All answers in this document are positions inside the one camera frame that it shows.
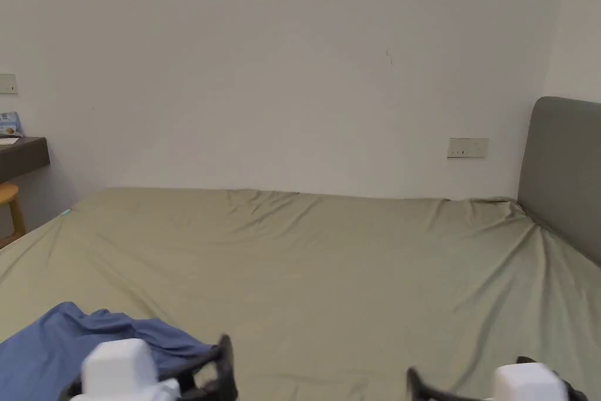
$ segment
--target blue shirt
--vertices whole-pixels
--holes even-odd
[[[64,302],[0,343],[0,400],[56,400],[97,345],[122,339],[146,341],[159,373],[211,348],[158,319],[134,320],[106,309],[85,315]]]

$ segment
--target dark wooden desk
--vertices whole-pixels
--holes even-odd
[[[20,137],[0,146],[0,183],[50,165],[48,143],[43,137]]]

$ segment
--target mattress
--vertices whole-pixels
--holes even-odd
[[[245,400],[483,397],[519,355],[601,396],[601,269],[507,199],[106,190],[0,251],[0,340],[62,301],[229,333]]]

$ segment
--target wall switch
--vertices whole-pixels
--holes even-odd
[[[0,95],[15,95],[18,93],[17,76],[15,74],[0,74]]]
[[[486,158],[489,139],[450,139],[447,158]]]

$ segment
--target gray headboard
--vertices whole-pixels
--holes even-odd
[[[536,102],[518,202],[601,265],[601,103]]]

